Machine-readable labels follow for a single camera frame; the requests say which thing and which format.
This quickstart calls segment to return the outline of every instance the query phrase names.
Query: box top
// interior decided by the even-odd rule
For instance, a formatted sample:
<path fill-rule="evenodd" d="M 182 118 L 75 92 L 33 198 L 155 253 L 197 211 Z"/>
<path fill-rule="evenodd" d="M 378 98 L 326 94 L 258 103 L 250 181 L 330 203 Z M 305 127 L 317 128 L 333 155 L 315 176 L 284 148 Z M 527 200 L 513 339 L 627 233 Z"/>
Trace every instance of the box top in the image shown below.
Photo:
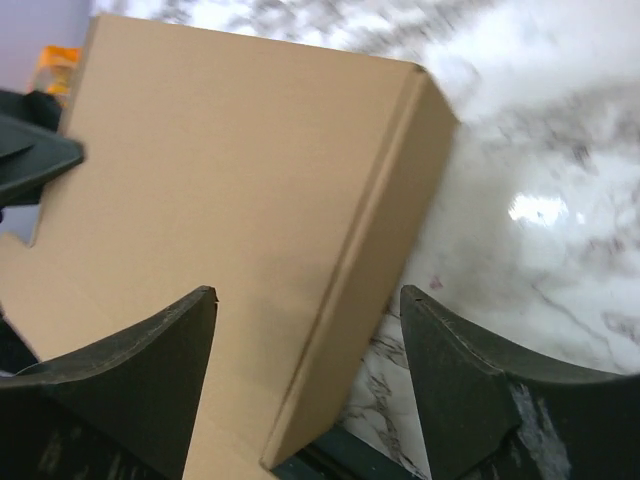
<path fill-rule="evenodd" d="M 273 466 L 339 410 L 329 395 L 318 424 L 290 428 L 375 212 L 406 206 L 385 192 L 425 98 L 442 140 L 421 160 L 429 178 L 416 188 L 433 190 L 455 121 L 415 65 L 101 17 L 63 129 L 85 143 L 85 163 L 47 187 L 30 249 L 0 237 L 8 318 L 47 359 L 215 287 L 217 330 L 185 478 L 236 461 L 249 470 L 227 478 L 269 477 L 261 455 Z M 377 232 L 405 245 L 391 253 L 393 268 L 376 270 L 380 291 L 399 274 L 410 230 Z M 376 321 L 354 348 L 366 348 Z M 351 381 L 351 363 L 337 384 Z"/>

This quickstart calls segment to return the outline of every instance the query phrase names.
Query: orange object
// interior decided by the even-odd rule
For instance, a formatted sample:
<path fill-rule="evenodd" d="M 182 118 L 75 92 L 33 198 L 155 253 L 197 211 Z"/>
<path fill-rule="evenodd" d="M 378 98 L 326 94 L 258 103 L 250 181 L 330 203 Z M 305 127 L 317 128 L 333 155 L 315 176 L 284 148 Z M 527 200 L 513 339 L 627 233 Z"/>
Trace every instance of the orange object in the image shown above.
<path fill-rule="evenodd" d="M 49 45 L 42 49 L 31 90 L 54 95 L 62 105 L 69 97 L 71 76 L 80 59 L 80 48 Z"/>

